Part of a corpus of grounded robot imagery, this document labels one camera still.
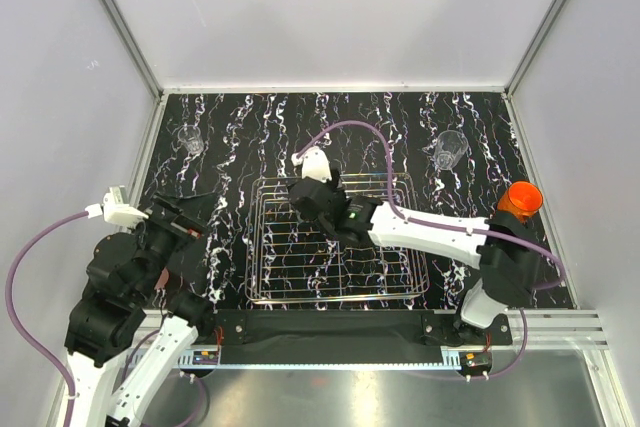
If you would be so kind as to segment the pink plastic cup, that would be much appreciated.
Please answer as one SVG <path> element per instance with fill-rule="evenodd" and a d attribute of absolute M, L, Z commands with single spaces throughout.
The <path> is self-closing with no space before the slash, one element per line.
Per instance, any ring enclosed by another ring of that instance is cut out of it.
<path fill-rule="evenodd" d="M 170 277 L 169 271 L 166 268 L 164 268 L 161 271 L 160 276 L 155 283 L 154 289 L 156 291 L 164 289 L 169 280 L 169 277 Z"/>

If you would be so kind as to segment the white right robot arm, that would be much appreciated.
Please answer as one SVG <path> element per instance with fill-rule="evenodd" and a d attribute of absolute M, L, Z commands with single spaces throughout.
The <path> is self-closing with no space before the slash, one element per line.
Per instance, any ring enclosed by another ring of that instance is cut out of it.
<path fill-rule="evenodd" d="M 447 346 L 486 342 L 494 320 L 510 308 L 532 304 L 541 258 L 530 230 L 512 213 L 456 218 L 401 209 L 373 197 L 348 197 L 339 180 L 309 177 L 287 188 L 302 220 L 349 247 L 404 248 L 446 257 L 478 271 L 455 314 L 426 329 Z"/>

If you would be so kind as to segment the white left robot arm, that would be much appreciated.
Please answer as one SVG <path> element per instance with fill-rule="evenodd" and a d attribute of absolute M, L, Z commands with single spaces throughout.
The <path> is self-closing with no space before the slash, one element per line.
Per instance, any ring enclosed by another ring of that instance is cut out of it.
<path fill-rule="evenodd" d="M 121 385 L 116 376 L 145 308 L 171 258 L 205 237 L 210 195 L 156 194 L 147 206 L 128 203 L 121 186 L 86 207 L 120 227 L 95 247 L 80 301 L 69 316 L 64 346 L 73 379 L 66 426 L 138 426 L 181 353 L 209 341 L 216 330 L 211 301 L 189 290 L 174 295 L 151 347 Z"/>

